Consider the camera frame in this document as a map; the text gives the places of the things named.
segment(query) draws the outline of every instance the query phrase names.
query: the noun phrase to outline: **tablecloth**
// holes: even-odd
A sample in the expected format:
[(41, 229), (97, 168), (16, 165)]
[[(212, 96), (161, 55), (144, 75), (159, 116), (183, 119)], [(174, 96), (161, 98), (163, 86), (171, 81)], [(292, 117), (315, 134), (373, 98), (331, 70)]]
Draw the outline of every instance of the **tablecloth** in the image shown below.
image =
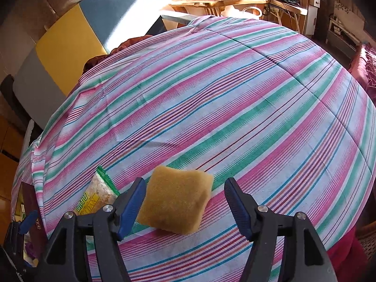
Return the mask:
[(328, 249), (371, 191), (375, 117), (362, 87), (304, 36), (262, 20), (200, 17), (85, 73), (22, 156), (12, 205), (20, 182), (33, 183), (50, 235), (98, 165), (120, 192), (157, 165), (206, 171), (214, 184), (198, 232), (135, 223), (120, 251), (132, 281), (238, 281), (251, 244), (224, 181), (234, 177), (277, 213), (306, 212)]

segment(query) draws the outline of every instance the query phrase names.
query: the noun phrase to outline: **yellow label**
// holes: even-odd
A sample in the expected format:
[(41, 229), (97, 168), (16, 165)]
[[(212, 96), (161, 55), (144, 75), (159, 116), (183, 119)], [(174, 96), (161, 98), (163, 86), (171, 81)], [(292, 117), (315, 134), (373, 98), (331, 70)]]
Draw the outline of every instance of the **yellow label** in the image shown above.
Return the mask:
[(90, 214), (94, 206), (100, 200), (99, 195), (95, 193), (94, 195), (88, 197), (86, 193), (82, 196), (80, 202), (78, 203), (76, 210), (80, 215)]

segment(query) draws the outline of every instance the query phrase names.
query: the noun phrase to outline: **metal screw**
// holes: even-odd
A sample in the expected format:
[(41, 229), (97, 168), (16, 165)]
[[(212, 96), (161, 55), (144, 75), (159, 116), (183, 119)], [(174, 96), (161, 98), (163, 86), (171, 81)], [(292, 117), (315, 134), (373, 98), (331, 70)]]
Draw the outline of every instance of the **metal screw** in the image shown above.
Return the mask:
[(307, 215), (305, 215), (305, 213), (303, 213), (303, 212), (298, 212), (298, 213), (296, 214), (296, 217), (297, 217), (298, 219), (306, 219), (306, 218), (307, 218)]
[(260, 205), (257, 207), (257, 210), (259, 210), (260, 212), (268, 212), (268, 207), (264, 206), (264, 205)]
[(73, 217), (73, 212), (72, 211), (68, 211), (68, 212), (65, 212), (64, 214), (64, 218), (72, 218)]
[(112, 210), (113, 210), (113, 206), (111, 204), (106, 204), (103, 207), (103, 211), (105, 211), (105, 212), (111, 212)]

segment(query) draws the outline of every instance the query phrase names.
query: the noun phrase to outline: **square brown sponge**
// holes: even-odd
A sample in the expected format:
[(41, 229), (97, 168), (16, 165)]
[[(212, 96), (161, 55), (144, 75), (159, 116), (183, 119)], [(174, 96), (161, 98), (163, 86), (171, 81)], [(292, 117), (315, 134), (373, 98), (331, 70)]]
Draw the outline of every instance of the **square brown sponge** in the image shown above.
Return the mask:
[(211, 196), (213, 176), (157, 166), (138, 213), (140, 224), (179, 234), (196, 232)]

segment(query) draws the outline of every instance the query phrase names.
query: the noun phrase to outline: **snack packet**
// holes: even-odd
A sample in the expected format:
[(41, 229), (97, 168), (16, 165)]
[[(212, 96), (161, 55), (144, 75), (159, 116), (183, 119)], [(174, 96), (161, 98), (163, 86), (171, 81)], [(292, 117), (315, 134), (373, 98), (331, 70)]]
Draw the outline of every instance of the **snack packet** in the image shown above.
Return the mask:
[(114, 203), (120, 195), (105, 170), (98, 166), (88, 188), (73, 210), (76, 215), (95, 213), (106, 204)]

